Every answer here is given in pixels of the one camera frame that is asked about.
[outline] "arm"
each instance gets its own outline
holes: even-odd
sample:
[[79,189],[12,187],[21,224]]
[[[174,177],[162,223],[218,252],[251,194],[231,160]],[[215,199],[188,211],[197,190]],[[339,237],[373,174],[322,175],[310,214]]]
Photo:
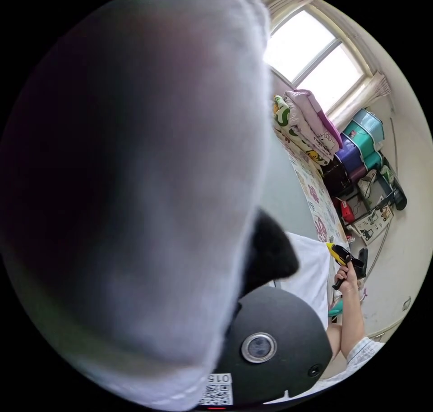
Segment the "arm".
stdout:
[[341,329],[342,326],[337,323],[331,323],[326,330],[329,344],[332,349],[332,360],[338,355],[341,350]]
[[341,329],[341,353],[347,359],[350,351],[365,337],[364,319],[356,289],[343,295],[343,324]]

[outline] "white fabric cover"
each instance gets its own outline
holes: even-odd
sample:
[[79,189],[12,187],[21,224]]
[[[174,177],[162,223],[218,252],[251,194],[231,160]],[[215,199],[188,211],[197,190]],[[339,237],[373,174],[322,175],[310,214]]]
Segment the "white fabric cover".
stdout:
[[290,278],[282,280],[281,288],[309,304],[326,329],[328,327],[327,284],[330,272],[333,276],[334,259],[323,242],[289,232],[287,236],[299,259],[299,270]]

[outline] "folded quilt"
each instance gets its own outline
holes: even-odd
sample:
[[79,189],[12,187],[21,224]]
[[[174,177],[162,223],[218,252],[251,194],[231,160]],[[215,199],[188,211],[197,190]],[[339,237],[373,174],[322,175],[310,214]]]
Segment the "folded quilt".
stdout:
[[284,101],[290,99],[299,107],[305,120],[320,143],[333,156],[343,147],[341,135],[334,124],[326,117],[311,91],[306,89],[287,90]]
[[314,133],[299,109],[290,100],[289,102],[290,105],[281,96],[274,95],[274,120],[277,131],[285,139],[290,139],[317,164],[328,165],[333,156],[323,147],[314,144]]

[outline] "qr code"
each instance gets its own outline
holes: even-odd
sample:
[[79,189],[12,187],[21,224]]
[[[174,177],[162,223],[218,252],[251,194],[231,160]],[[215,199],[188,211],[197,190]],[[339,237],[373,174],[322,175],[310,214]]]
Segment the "qr code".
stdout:
[[208,384],[203,392],[202,399],[199,404],[224,406],[232,405],[231,384]]

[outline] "patterned bed sheet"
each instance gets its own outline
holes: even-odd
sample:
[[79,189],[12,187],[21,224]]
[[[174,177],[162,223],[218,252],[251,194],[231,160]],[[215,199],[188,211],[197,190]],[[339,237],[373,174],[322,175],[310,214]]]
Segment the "patterned bed sheet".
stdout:
[[[281,133],[277,133],[277,136],[286,149],[290,162],[304,191],[318,240],[321,242],[333,242],[350,250],[337,211],[313,160],[293,142],[286,139],[284,136],[282,137]],[[330,308],[333,307],[341,297],[341,293],[334,291],[332,288],[334,275],[338,271],[338,268],[339,265],[334,261],[329,269],[327,291]]]

